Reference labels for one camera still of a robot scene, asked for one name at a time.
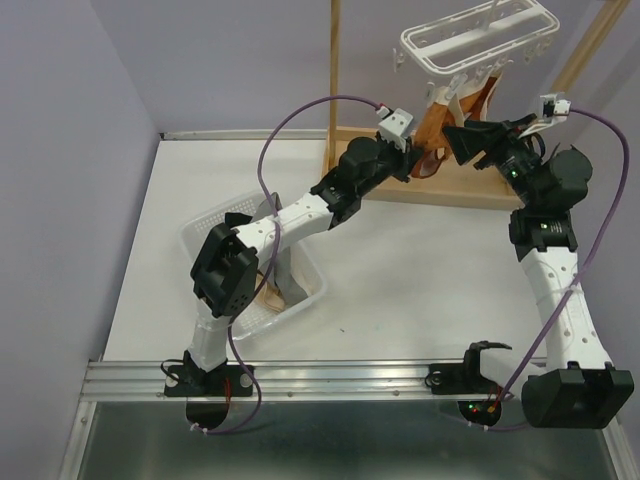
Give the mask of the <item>grey underwear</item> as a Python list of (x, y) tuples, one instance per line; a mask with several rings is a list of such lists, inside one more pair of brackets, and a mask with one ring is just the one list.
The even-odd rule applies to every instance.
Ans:
[[(271, 199), (274, 201), (277, 210), (282, 209), (281, 199), (277, 192), (271, 194)], [(265, 199), (257, 207), (252, 220), (261, 220), (271, 213), (269, 202)], [(291, 248), (280, 251), (273, 272), (269, 277), (275, 280), (275, 283), (284, 296), (287, 307), (294, 306), (307, 298), (308, 295), (306, 291), (298, 284), (292, 274)]]

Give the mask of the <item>beige striped underwear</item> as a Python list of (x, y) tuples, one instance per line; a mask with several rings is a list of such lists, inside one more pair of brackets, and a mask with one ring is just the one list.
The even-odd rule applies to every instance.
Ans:
[(277, 314), (287, 309), (284, 296), (272, 277), (269, 277), (262, 289), (256, 294), (254, 301), (259, 306)]

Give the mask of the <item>black underwear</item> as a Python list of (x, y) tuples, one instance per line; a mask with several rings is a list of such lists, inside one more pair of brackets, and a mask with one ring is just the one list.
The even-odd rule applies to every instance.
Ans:
[(252, 216), (241, 212), (226, 212), (224, 223), (231, 229), (247, 225), (252, 222)]

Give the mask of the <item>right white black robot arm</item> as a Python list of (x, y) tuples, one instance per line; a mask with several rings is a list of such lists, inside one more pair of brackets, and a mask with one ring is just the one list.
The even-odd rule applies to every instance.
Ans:
[(581, 289), (595, 255), (578, 259), (571, 210), (586, 198), (593, 167), (574, 147), (544, 159), (535, 119), (468, 120), (444, 127), (443, 135), (459, 164), (496, 168), (520, 198), (522, 207), (510, 215), (509, 239), (532, 289), (541, 331), (524, 356), (504, 343), (474, 342), (460, 363), (430, 366), (425, 382), (436, 395), (488, 395), (485, 404), (459, 405), (468, 422), (487, 430), (495, 428), (508, 397), (520, 401), (534, 428), (599, 430), (632, 395), (634, 380), (604, 349)]

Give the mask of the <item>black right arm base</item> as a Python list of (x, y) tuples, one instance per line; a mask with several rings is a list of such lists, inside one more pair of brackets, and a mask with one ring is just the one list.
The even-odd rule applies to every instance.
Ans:
[(464, 362), (431, 363), (425, 385), (434, 395), (489, 394), (496, 384), (480, 374), (478, 366)]

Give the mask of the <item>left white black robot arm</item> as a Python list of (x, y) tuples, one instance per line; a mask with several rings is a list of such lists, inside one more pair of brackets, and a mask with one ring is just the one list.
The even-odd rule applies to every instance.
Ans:
[(188, 348), (191, 386), (202, 394), (221, 386), (228, 326), (253, 300), (259, 269), (275, 253), (346, 222), (387, 179), (407, 182), (422, 154), (410, 139), (401, 150), (380, 135), (357, 137), (338, 165), (293, 204), (248, 224), (221, 223), (210, 230), (190, 272), (194, 294), (210, 310)]

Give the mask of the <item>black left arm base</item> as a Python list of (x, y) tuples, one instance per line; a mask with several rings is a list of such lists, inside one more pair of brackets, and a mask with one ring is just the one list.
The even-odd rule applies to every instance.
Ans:
[(192, 397), (240, 397), (253, 395), (253, 381), (249, 373), (255, 368), (249, 365), (243, 369), (240, 365), (227, 364), (204, 373), (195, 365), (183, 362), (173, 365), (160, 365), (165, 375), (164, 395), (169, 398)]

